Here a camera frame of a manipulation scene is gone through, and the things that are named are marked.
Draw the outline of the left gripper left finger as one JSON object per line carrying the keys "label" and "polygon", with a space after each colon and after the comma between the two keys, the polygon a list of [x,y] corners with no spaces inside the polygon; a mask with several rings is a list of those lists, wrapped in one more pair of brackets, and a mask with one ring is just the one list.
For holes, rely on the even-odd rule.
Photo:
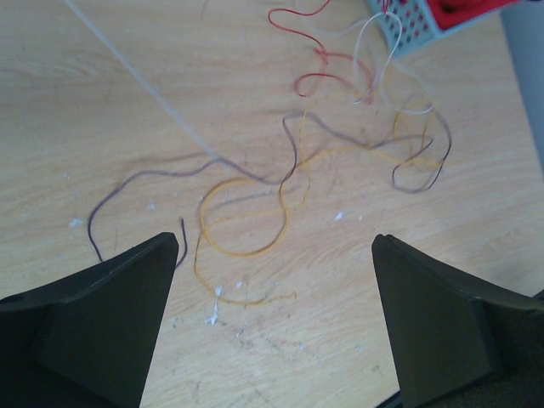
{"label": "left gripper left finger", "polygon": [[160,233],[1,301],[3,407],[138,407],[179,244]]}

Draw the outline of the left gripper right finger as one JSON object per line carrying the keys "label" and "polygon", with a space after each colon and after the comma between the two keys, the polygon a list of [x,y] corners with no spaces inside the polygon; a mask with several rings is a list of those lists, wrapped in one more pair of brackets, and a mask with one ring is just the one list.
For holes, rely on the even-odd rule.
{"label": "left gripper right finger", "polygon": [[543,294],[510,291],[392,235],[372,260],[399,391],[382,407],[541,407]]}

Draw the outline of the white zip tie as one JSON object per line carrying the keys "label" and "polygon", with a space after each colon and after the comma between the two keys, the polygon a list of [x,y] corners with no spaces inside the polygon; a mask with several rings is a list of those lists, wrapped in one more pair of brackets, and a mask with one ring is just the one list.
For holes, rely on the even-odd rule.
{"label": "white zip tie", "polygon": [[70,0],[63,3],[70,11],[96,36],[96,38],[111,52],[118,62],[139,83],[139,85],[156,101],[156,103],[170,116],[212,159],[218,159],[219,154],[207,144],[196,130],[182,117],[182,115],[147,81],[147,79],[124,57],[110,39]]}

